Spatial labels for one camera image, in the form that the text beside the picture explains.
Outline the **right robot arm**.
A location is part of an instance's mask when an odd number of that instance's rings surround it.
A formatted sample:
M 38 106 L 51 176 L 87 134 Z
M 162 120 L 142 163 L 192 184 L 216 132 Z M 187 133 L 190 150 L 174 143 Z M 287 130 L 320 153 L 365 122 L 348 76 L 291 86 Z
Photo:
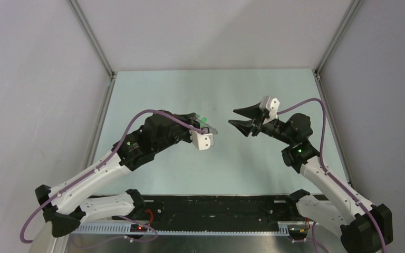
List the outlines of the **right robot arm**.
M 392 212 L 384 204 L 375 205 L 336 176 L 323 159 L 323 147 L 315 148 L 309 141 L 313 133 L 310 117 L 295 113 L 281 121 L 278 102 L 263 102 L 234 109 L 246 117 L 229 120 L 244 136 L 263 133 L 287 144 L 282 150 L 286 166 L 313 183 L 330 204 L 318 203 L 315 197 L 301 189 L 287 197 L 286 215 L 292 220 L 307 218 L 336 235 L 347 252 L 387 252 L 393 241 Z

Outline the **green tag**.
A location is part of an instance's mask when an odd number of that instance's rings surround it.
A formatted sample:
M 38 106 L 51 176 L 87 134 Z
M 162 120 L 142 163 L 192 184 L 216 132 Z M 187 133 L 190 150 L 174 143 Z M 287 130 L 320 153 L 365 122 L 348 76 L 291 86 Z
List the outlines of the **green tag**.
M 207 118 L 201 118 L 198 116 L 196 121 L 199 123 L 200 128 L 204 131 L 204 133 L 211 133 L 213 135 L 218 134 L 218 130 L 208 124 Z

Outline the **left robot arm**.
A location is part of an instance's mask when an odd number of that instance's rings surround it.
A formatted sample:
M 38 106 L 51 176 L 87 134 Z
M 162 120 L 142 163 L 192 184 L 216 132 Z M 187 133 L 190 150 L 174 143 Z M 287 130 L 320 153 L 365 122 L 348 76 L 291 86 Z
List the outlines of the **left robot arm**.
M 125 130 L 100 160 L 55 187 L 41 185 L 35 190 L 43 218 L 52 226 L 54 238 L 75 231 L 81 224 L 113 216 L 140 219 L 146 209 L 138 190 L 109 196 L 91 196 L 111 181 L 125 176 L 154 160 L 159 152 L 181 142 L 198 150 L 213 146 L 213 134 L 195 113 L 172 114 L 164 110 L 144 110 L 135 118 L 150 113 L 137 130 Z

